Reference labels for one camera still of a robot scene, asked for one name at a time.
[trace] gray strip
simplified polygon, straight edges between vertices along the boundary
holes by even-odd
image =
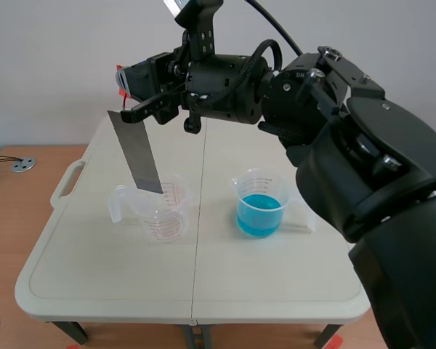
[[[108,111],[108,115],[137,188],[163,194],[144,122],[127,124],[120,113]]]

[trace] plastic measuring cup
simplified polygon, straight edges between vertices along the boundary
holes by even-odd
[[[163,195],[119,185],[108,199],[108,211],[113,223],[122,219],[121,203],[124,201],[135,213],[143,230],[155,240],[172,242],[187,228],[185,209],[190,200],[190,190],[179,176],[161,182]]]
[[[238,197],[238,225],[246,233],[262,238],[279,228],[289,203],[301,202],[296,198],[295,184],[262,169],[249,169],[233,178],[231,188]],[[309,225],[314,225],[313,220],[309,218]]]

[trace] wooden floor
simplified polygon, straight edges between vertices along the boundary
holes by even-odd
[[[1,155],[35,156],[28,172],[12,173],[10,163],[0,164],[0,349],[66,349],[71,338],[51,324],[27,317],[15,302],[15,282],[52,208],[49,198],[67,166],[79,159],[85,147],[5,148]],[[185,348],[180,329],[154,324],[82,324],[98,349]],[[219,325],[212,329],[214,349],[312,349],[322,326]],[[386,348],[368,313],[339,335],[342,349]]]

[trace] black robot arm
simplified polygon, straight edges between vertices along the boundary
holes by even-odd
[[[254,0],[300,55],[284,69],[273,40],[251,56],[215,54],[222,0],[165,2],[186,30],[182,46],[118,72],[140,102],[123,121],[165,124],[181,107],[190,133],[201,117],[259,122],[297,167],[307,204],[356,243],[349,257],[388,347],[436,348],[436,132],[335,49],[302,54]]]

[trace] white table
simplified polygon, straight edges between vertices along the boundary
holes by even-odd
[[[369,303],[349,247],[325,222],[311,232],[299,224],[304,210],[292,206],[269,238],[246,238],[235,225],[230,178],[261,167],[295,184],[278,139],[213,119],[189,135],[184,118],[165,126],[149,118],[146,127],[160,177],[181,175],[195,193],[188,232],[156,244],[132,220],[110,221],[114,187],[134,183],[105,118],[52,196],[53,214],[17,280],[18,305],[75,339],[76,321],[340,325],[360,318]],[[80,167],[72,193],[61,197]]]

